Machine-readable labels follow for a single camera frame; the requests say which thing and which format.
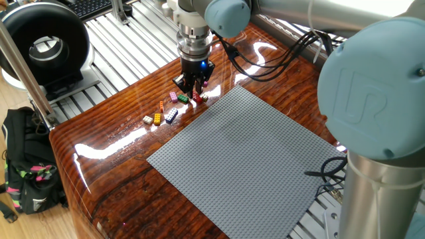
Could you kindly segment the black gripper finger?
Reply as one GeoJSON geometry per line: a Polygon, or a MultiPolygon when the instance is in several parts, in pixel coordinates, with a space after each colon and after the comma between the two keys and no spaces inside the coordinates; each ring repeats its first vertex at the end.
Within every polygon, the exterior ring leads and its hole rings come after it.
{"type": "Polygon", "coordinates": [[[173,83],[189,98],[193,97],[193,79],[186,74],[180,74],[173,79],[173,83]]]}
{"type": "Polygon", "coordinates": [[[209,78],[199,77],[195,79],[195,92],[197,94],[201,94],[203,92],[203,88],[205,87],[205,83],[209,81],[209,78]]]}

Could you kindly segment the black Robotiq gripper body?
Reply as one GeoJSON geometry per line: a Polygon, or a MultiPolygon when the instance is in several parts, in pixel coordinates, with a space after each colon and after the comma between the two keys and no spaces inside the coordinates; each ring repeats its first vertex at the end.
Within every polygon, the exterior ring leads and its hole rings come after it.
{"type": "Polygon", "coordinates": [[[209,59],[189,61],[181,58],[181,72],[189,76],[199,76],[204,81],[209,81],[213,74],[215,64],[209,59]]]}

